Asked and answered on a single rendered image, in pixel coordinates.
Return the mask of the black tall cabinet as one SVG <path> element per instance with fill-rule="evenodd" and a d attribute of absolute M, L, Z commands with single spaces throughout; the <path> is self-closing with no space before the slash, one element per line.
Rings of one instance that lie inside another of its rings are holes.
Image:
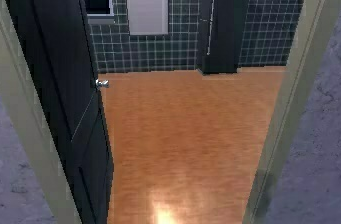
<path fill-rule="evenodd" d="M 236 73 L 249 0 L 199 0 L 196 69 Z"/>

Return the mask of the black room door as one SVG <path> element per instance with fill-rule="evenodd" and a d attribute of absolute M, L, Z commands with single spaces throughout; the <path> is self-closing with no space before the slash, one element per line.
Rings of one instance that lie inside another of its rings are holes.
<path fill-rule="evenodd" d="M 5 0 L 83 224 L 107 224 L 113 160 L 85 0 Z"/>

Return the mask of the grey wall panel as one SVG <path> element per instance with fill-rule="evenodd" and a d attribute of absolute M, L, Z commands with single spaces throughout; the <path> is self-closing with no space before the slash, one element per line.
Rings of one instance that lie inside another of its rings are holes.
<path fill-rule="evenodd" d="M 169 0 L 127 0 L 131 35 L 165 35 L 169 32 Z"/>

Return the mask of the dark window with white frame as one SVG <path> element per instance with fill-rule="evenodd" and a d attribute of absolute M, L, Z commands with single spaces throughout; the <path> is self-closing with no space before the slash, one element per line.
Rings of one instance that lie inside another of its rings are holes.
<path fill-rule="evenodd" d="M 85 7 L 88 14 L 113 16 L 112 0 L 84 0 Z"/>

